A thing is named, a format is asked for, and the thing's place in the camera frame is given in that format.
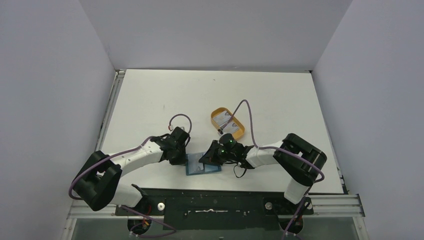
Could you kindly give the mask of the blue leather card holder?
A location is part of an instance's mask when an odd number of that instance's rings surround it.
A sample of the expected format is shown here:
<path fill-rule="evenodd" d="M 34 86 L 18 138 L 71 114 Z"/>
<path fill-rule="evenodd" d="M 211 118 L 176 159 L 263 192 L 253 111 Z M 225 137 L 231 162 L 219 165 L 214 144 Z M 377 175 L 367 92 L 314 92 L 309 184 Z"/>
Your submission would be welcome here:
<path fill-rule="evenodd" d="M 199 162 L 204 154 L 205 152 L 197 152 L 186 155 L 187 163 L 185 165 L 185 171 L 187 176 L 213 174 L 222 171 L 220 165 L 210 165 Z"/>

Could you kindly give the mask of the yellow oval tray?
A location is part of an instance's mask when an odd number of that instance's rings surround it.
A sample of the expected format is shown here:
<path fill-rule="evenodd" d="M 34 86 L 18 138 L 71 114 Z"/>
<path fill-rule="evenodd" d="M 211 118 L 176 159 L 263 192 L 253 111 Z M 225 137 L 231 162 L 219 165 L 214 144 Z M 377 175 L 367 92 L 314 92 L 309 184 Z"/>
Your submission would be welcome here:
<path fill-rule="evenodd" d="M 225 107 L 219 107 L 212 111 L 210 121 L 220 136 L 232 134 L 233 138 L 238 141 L 245 134 L 244 125 Z"/>

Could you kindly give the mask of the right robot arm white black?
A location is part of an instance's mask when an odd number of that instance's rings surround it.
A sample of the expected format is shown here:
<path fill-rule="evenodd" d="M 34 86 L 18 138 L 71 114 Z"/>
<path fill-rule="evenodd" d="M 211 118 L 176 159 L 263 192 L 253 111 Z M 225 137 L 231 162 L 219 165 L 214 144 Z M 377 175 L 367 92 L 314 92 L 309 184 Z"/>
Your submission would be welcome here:
<path fill-rule="evenodd" d="M 226 133 L 212 141 L 199 163 L 215 166 L 233 163 L 247 170 L 280 165 L 291 177 L 281 207 L 293 214 L 301 207 L 301 200 L 313 184 L 324 180 L 322 168 L 327 159 L 323 151 L 295 133 L 265 146 L 243 145 Z"/>

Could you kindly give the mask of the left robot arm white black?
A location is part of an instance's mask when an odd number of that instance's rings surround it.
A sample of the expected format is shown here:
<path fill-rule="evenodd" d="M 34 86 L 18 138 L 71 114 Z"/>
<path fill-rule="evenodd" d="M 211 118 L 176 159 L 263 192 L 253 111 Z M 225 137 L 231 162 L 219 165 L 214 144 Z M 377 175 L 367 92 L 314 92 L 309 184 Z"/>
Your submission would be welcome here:
<path fill-rule="evenodd" d="M 74 200 L 84 201 L 93 211 L 109 204 L 126 206 L 134 214 L 147 211 L 147 194 L 138 185 L 121 183 L 121 178 L 146 165 L 169 161 L 184 165 L 186 146 L 191 137 L 176 127 L 171 133 L 148 137 L 137 147 L 114 154 L 93 152 L 80 169 L 68 190 Z"/>

